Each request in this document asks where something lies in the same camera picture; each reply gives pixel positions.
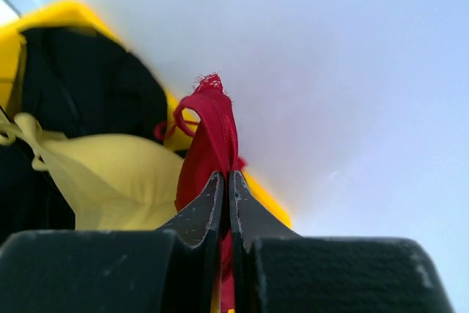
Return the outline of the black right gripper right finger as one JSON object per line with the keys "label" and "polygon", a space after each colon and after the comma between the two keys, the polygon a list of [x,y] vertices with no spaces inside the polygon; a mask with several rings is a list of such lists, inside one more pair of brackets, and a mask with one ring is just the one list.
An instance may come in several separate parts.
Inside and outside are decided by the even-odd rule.
{"label": "black right gripper right finger", "polygon": [[303,237],[229,176],[237,312],[451,312],[429,255],[401,237]]}

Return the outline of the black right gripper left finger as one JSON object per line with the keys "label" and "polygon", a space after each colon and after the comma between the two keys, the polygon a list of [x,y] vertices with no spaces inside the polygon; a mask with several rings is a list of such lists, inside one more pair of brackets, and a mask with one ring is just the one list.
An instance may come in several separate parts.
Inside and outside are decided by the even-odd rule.
{"label": "black right gripper left finger", "polygon": [[210,312],[224,177],[151,231],[37,230],[1,247],[3,312]]}

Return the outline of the red lace bra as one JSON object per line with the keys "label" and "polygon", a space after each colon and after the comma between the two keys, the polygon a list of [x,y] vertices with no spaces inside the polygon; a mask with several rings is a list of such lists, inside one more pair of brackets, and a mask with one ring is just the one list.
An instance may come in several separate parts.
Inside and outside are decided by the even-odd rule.
{"label": "red lace bra", "polygon": [[163,132],[165,127],[163,122],[155,128],[157,139],[170,139],[176,130],[191,137],[174,201],[178,211],[202,192],[212,173],[221,172],[227,178],[230,172],[244,167],[238,153],[232,102],[218,74],[202,76],[193,94],[179,102],[171,127]]}

